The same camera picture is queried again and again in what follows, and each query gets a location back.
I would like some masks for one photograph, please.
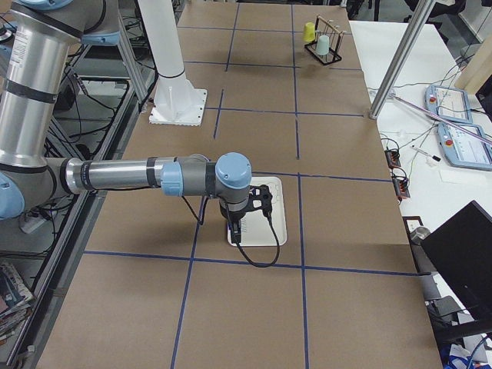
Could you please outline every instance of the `yellow cup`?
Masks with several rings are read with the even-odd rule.
[[[304,39],[304,42],[314,41],[314,23],[313,22],[308,22],[304,25],[303,39]]]

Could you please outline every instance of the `black monitor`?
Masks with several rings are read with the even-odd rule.
[[[475,319],[475,322],[436,332],[436,339],[450,341],[492,332],[492,217],[472,201],[421,245]]]

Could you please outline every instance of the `metal pole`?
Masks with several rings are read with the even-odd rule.
[[[126,33],[125,23],[121,14],[118,12],[118,25],[121,32],[120,41],[118,43],[118,49],[120,51],[123,62],[125,63],[126,70],[130,76],[130,80],[134,85],[135,93],[137,94],[138,102],[144,102],[145,96],[147,96],[147,88],[145,87],[144,79],[141,76],[141,72],[138,70],[137,62],[135,61],[135,54],[133,48],[131,48],[130,40],[128,40],[128,34]]]
[[[374,99],[369,113],[371,119],[376,119],[381,112],[381,109],[386,102],[386,98],[390,93],[391,88],[394,86],[394,83],[408,58],[411,49],[414,47],[418,35],[421,33],[421,29],[429,18],[435,3],[436,0],[420,0],[418,2],[414,16],[410,20],[407,31],[405,31],[386,75],[381,82],[381,86],[377,90],[376,98]]]
[[[456,123],[453,123],[452,121],[448,121],[447,119],[443,119],[439,115],[434,114],[432,111],[428,111],[428,110],[426,110],[424,108],[421,108],[420,106],[416,106],[415,104],[412,104],[409,101],[406,101],[406,100],[404,100],[402,98],[399,98],[396,95],[393,95],[392,98],[394,98],[395,100],[398,100],[400,102],[403,102],[404,104],[410,106],[411,108],[414,108],[414,109],[417,109],[418,111],[423,112],[425,115],[433,118],[436,121],[442,121],[446,125],[449,125],[450,127],[456,128],[458,131],[462,131],[463,133],[466,133],[467,135],[470,135],[471,137],[476,138],[478,141],[482,142],[483,144],[491,145],[492,146],[492,141],[491,140],[489,140],[488,138],[485,138],[485,137],[476,135],[473,132],[468,131],[466,129],[466,127],[464,127],[464,126],[457,125]]]

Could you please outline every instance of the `blue joint cap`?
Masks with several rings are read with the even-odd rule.
[[[19,0],[19,2],[36,10],[55,10],[63,8],[73,0]]]
[[[12,179],[0,173],[0,221],[15,218],[24,211],[24,196]]]
[[[217,160],[215,176],[225,187],[241,190],[251,183],[251,164],[243,154],[230,152]]]
[[[98,33],[83,35],[81,43],[84,45],[114,46],[120,41],[120,31],[113,33]]]
[[[167,196],[183,195],[183,171],[177,161],[164,164],[162,167],[161,189]]]

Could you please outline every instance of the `pen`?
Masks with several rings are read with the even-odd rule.
[[[428,156],[429,158],[433,158],[435,161],[440,161],[440,158],[436,155],[431,155],[428,152],[422,150],[421,148],[416,147],[415,145],[411,146],[416,152],[420,152],[422,155]]]

